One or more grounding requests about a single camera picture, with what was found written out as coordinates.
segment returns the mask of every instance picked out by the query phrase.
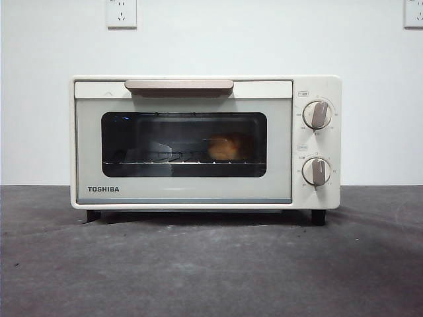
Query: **oven window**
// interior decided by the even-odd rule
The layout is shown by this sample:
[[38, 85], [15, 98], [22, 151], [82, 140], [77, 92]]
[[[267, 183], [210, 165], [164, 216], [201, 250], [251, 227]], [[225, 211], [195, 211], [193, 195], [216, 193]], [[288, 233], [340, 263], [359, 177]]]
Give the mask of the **oven window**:
[[108, 112], [102, 170], [108, 177], [261, 177], [266, 122], [259, 112]]

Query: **oven rack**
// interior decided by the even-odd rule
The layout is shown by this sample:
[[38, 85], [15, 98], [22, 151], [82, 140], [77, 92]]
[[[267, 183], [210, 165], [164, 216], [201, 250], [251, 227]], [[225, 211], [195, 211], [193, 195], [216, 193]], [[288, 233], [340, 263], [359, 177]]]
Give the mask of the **oven rack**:
[[145, 158], [142, 161], [126, 158], [120, 162], [103, 162], [103, 164], [242, 164], [242, 165], [265, 165], [265, 162], [254, 160], [213, 160], [205, 152], [144, 152]]

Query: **temperature knob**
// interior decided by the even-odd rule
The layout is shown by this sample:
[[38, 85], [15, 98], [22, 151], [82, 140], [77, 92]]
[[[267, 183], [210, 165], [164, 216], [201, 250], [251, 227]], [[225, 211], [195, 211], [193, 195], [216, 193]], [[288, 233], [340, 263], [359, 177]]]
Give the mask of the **temperature knob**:
[[308, 104], [303, 112], [305, 124], [314, 130], [326, 127], [331, 117], [332, 113], [328, 103], [325, 101], [314, 101]]
[[303, 177], [311, 185], [324, 185], [330, 177], [329, 163], [321, 158], [311, 158], [304, 163]]

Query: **oven handle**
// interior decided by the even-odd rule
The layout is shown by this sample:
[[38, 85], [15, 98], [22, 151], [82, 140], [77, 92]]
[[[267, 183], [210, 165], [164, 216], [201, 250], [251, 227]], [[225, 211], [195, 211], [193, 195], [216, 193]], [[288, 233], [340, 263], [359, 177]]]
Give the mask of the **oven handle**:
[[147, 98], [218, 98], [229, 96], [233, 81], [227, 79], [135, 80], [125, 81], [133, 94]]

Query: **toshiba logo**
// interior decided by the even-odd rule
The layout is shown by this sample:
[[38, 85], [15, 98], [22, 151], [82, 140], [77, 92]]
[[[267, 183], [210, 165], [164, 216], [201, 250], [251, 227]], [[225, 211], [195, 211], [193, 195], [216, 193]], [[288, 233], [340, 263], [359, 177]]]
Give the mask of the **toshiba logo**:
[[108, 186], [88, 186], [89, 192], [119, 192], [119, 187]]

